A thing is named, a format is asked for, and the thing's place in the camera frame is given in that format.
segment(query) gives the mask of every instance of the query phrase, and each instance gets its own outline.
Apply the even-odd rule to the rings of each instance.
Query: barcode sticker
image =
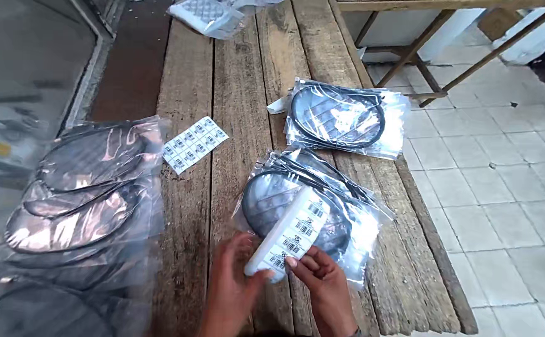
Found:
[[[166,142],[162,155],[175,172],[181,174],[228,138],[212,118],[204,117]]]

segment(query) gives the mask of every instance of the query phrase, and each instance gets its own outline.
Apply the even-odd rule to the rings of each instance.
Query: finger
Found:
[[[274,271],[265,269],[258,271],[246,281],[246,295],[250,303],[256,301],[264,284],[274,276]]]
[[[222,256],[223,263],[233,264],[235,253],[239,250],[240,244],[249,239],[250,237],[252,237],[252,235],[247,232],[237,233],[235,236],[233,236],[231,240],[229,240],[229,242],[224,246]]]
[[[305,283],[308,288],[314,288],[318,286],[321,280],[317,279],[312,271],[309,270],[303,263],[291,256],[285,257],[285,261],[287,262],[287,265],[289,265],[289,268],[295,274],[295,276],[297,276],[298,279]]]
[[[316,246],[310,247],[310,249],[308,249],[306,252],[306,255],[311,256],[312,259],[314,259],[314,261],[316,261],[316,263],[318,263],[318,265],[321,267],[336,265],[335,261],[333,261],[333,259],[328,256],[327,253]]]
[[[300,261],[302,261],[302,263],[312,272],[318,271],[321,268],[318,263],[314,261],[312,256],[305,255],[300,259]]]

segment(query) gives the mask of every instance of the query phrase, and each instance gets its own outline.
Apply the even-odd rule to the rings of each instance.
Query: packaged cable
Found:
[[[296,78],[287,101],[287,144],[396,159],[403,147],[406,96]]]
[[[164,228],[157,116],[52,142],[0,243],[0,336],[138,336]]]
[[[283,0],[184,0],[167,10],[201,34],[230,39],[244,27],[244,19]]]
[[[364,269],[380,226],[394,215],[371,191],[304,148],[273,151],[254,166],[234,212],[236,224],[265,238],[284,215],[302,187],[312,187],[320,210],[326,214],[321,226],[308,219],[295,221],[293,232],[329,254],[356,287],[364,284]],[[287,241],[288,245],[295,240]]]

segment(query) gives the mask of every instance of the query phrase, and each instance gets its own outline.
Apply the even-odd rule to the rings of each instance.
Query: metal bar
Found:
[[[383,87],[387,84],[387,82],[397,73],[403,65],[405,65],[411,58],[414,56],[422,46],[424,46],[424,43],[428,41],[428,39],[431,38],[431,36],[436,33],[441,26],[445,22],[449,20],[449,18],[455,13],[455,10],[442,10],[439,15],[436,16],[436,18],[431,22],[431,24],[426,27],[426,29],[422,32],[422,34],[412,42],[410,45],[410,50],[408,53],[403,56],[399,62],[397,62],[396,65],[391,68],[391,70],[388,71],[388,73],[383,77],[383,79],[377,84],[377,88]]]
[[[472,65],[468,70],[464,71],[460,76],[457,76],[455,80],[449,82],[445,87],[443,87],[443,91],[449,91],[454,86],[458,85],[465,79],[467,79],[470,75],[472,75],[474,72],[476,72],[478,69],[480,69],[482,66],[489,63],[492,59],[497,57],[499,54],[501,54],[503,51],[507,50],[509,47],[513,46],[516,42],[520,41],[523,37],[525,37],[527,34],[532,32],[534,29],[536,29],[538,26],[545,23],[545,13],[543,15],[539,16],[538,19],[534,20],[530,25],[524,27],[521,31],[519,31],[516,35],[512,36],[509,40],[504,42],[501,46],[497,47],[495,50],[490,52],[487,56],[483,57],[482,60],[478,61],[476,64]],[[425,107],[431,102],[433,102],[434,99],[428,99],[420,104],[420,107]]]
[[[366,33],[368,33],[368,30],[370,29],[370,26],[373,25],[374,20],[377,19],[377,16],[379,16],[379,12],[372,12],[370,13],[370,16],[366,20],[366,23],[364,24],[364,27],[362,27],[362,30],[360,31],[360,34],[358,34],[358,37],[356,38],[356,48],[360,47],[360,43],[362,43],[362,40],[364,39],[364,36],[366,36]]]
[[[424,64],[424,61],[420,58],[420,55],[416,53],[414,56],[414,63],[418,67],[418,70],[420,70],[420,73],[422,74],[422,77],[426,80],[426,83],[431,87],[431,89],[434,92],[443,92],[441,89],[441,86],[439,83],[435,80],[435,77],[431,74],[431,71],[426,68],[426,64]]]

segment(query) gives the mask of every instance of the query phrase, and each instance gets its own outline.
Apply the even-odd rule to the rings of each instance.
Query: metal frame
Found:
[[[362,5],[370,6],[372,3],[376,1],[362,1]],[[417,1],[412,0],[409,1],[409,3],[414,4]],[[461,83],[465,79],[467,79],[470,75],[472,75],[475,71],[480,69],[482,66],[486,65],[497,57],[500,53],[511,47],[513,44],[521,40],[524,36],[532,32],[534,29],[536,29],[538,26],[542,25],[545,22],[545,13],[538,17],[538,19],[534,20],[530,25],[524,27],[520,32],[518,32],[516,35],[511,37],[509,40],[504,42],[501,46],[490,52],[486,57],[482,58],[482,60],[478,61],[476,64],[472,65],[468,70],[464,71],[460,76],[458,76],[455,80],[449,82],[446,86],[440,87],[431,72],[428,70],[424,62],[420,59],[418,56],[418,50],[424,46],[424,43],[426,43],[434,33],[436,33],[445,22],[451,18],[451,16],[455,13],[455,9],[443,9],[437,15],[437,17],[431,22],[431,24],[426,27],[426,29],[418,36],[414,42],[412,42],[409,46],[388,46],[388,47],[367,47],[365,53],[380,53],[380,52],[390,52],[393,54],[396,54],[400,57],[399,61],[391,67],[391,69],[388,71],[388,73],[379,81],[378,83],[374,84],[374,87],[381,88],[385,86],[388,81],[399,71],[406,63],[411,63],[416,65],[420,73],[422,73],[422,76],[426,80],[426,83],[431,87],[433,92],[425,93],[425,94],[413,94],[409,95],[412,99],[415,100],[425,100],[424,102],[420,103],[420,107],[425,107],[428,104],[432,103],[435,99],[445,97],[448,95],[448,91],[456,86],[457,84]],[[368,33],[370,30],[370,27],[373,25],[374,20],[377,18],[379,14],[379,11],[373,11],[370,14],[370,17],[367,19],[364,27],[358,34],[358,37],[356,39],[356,46],[359,46],[359,44],[364,39],[364,36]]]

